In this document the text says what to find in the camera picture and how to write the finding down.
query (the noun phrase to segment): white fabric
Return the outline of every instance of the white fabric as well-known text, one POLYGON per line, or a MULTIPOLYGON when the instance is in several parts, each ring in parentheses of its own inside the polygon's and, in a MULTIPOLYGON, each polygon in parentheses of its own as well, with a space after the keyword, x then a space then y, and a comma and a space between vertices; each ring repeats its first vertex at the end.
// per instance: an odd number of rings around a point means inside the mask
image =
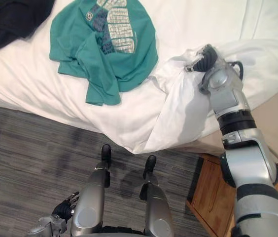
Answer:
POLYGON ((51 21, 69 2, 57 0, 30 39, 0 49, 0 106, 102 132, 143 153, 217 130, 212 114, 204 123, 209 104, 196 90, 201 75, 182 71, 194 52, 168 61, 189 48, 211 43, 227 59, 242 60, 252 108, 278 92, 277 0, 141 0, 156 28, 159 62, 141 86, 121 94, 121 104, 86 104, 88 81, 58 74, 48 57, 51 21))

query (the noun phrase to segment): wooden nightstand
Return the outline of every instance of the wooden nightstand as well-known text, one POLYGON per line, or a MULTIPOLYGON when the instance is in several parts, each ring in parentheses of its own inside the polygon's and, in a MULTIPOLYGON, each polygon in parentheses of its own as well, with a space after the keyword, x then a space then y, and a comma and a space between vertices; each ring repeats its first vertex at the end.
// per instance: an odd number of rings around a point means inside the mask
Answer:
POLYGON ((234 227, 236 189, 222 178, 217 157, 203 155, 204 163, 192 201, 187 206, 212 237, 230 237, 234 227))

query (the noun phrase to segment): black joint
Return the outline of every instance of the black joint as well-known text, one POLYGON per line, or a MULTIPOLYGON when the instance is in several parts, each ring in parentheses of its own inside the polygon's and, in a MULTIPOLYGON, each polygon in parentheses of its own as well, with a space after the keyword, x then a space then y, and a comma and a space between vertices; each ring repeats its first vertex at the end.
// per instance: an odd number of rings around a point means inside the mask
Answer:
POLYGON ((218 118, 222 135, 248 128, 256 128, 254 118, 249 110, 238 110, 218 118))
POLYGON ((109 188, 110 186, 110 172, 108 170, 105 170, 105 183, 104 187, 109 188))
POLYGON ((241 221, 244 221, 244 220, 247 220, 247 219, 252 219, 252 218, 261 218, 262 215, 260 213, 256 213, 256 214, 248 214, 248 215, 245 215, 245 216, 241 216, 237 223, 240 223, 241 221))
POLYGON ((239 201, 249 195, 265 195, 278 200, 278 192, 275 188, 266 184, 244 184, 237 189, 237 200, 239 201))
POLYGON ((273 185, 276 185, 278 183, 278 163, 276 163, 276 180, 273 182, 273 185))
POLYGON ((231 171, 227 162, 227 158, 226 158, 226 154, 222 154, 220 156, 220 164, 221 164, 221 172, 222 172, 222 177, 224 182, 226 182, 228 185, 230 185, 231 187, 235 188, 236 184, 233 180, 233 177, 231 175, 231 171))

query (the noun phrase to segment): black cable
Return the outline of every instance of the black cable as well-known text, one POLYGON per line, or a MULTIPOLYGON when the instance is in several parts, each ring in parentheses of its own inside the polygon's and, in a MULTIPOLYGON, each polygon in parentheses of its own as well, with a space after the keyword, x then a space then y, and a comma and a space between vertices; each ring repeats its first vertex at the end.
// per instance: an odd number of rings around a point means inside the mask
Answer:
POLYGON ((243 72, 244 72, 244 69, 243 69, 243 64, 240 62, 240 61, 234 61, 234 62, 228 62, 232 67, 234 67, 235 65, 237 65, 240 69, 240 79, 243 80, 243 72))

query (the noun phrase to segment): teal t-shirt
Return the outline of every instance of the teal t-shirt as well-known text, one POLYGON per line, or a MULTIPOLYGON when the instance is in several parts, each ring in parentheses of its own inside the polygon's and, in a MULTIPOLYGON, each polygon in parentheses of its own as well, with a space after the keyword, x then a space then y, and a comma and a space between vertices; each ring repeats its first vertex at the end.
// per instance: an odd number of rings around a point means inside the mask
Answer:
POLYGON ((75 0, 52 22, 50 59, 88 79, 87 103, 116 105, 155 66, 155 29, 138 0, 75 0))

